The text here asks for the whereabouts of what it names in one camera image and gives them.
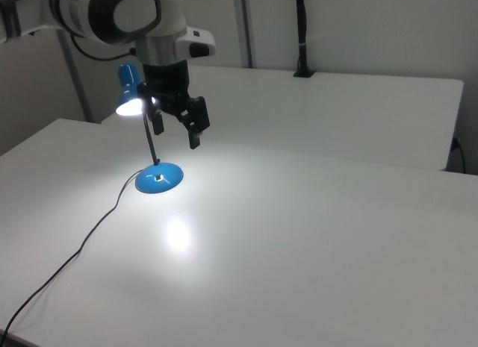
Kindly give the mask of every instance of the white table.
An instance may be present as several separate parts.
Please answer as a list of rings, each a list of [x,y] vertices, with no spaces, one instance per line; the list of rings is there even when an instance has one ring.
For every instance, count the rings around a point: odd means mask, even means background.
[[[447,165],[462,96],[457,80],[190,66],[190,94],[204,96],[204,138],[440,170]],[[187,132],[165,115],[165,134]],[[143,129],[136,120],[102,124]]]
[[[163,136],[12,332],[40,346],[450,347],[478,340],[478,179]],[[150,162],[142,132],[59,120],[0,157],[0,326]]]

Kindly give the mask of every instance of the blue lamp base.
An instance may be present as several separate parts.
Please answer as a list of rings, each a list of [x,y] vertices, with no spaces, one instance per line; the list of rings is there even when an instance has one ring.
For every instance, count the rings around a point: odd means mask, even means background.
[[[172,163],[147,166],[136,177],[136,189],[148,194],[166,192],[181,183],[184,173]]]

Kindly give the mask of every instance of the lamp shade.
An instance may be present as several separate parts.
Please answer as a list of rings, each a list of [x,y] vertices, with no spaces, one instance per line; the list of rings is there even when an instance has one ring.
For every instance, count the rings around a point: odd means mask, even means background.
[[[137,85],[141,83],[140,74],[134,63],[124,63],[118,68],[121,94],[117,113],[120,116],[136,116],[142,113],[143,102],[137,97]]]

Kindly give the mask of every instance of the blue desk lamp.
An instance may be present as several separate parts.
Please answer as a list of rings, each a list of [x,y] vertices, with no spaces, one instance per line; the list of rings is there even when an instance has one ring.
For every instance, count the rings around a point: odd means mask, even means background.
[[[153,161],[151,166],[147,166],[136,177],[136,188],[143,193],[150,194],[166,192],[181,183],[184,173],[177,165],[172,163],[160,163],[160,160],[156,157],[151,132],[149,131],[146,108],[148,104],[161,103],[154,98],[150,98],[151,102],[148,102],[144,97],[139,97],[138,86],[141,85],[140,87],[144,90],[146,85],[141,83],[140,75],[133,63],[124,63],[121,65],[118,68],[118,78],[121,83],[122,92],[119,95],[117,113],[120,116],[137,116],[143,114],[146,138],[148,139]]]

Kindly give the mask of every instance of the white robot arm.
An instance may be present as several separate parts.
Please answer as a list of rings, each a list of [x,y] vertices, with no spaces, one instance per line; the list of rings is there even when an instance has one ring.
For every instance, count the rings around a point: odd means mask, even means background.
[[[155,133],[162,132],[161,112],[172,114],[190,135],[190,147],[209,126],[203,97],[187,94],[187,59],[215,53],[208,31],[186,26],[183,0],[0,0],[0,43],[43,28],[60,28],[77,37],[109,45],[134,42],[143,64],[144,95]]]

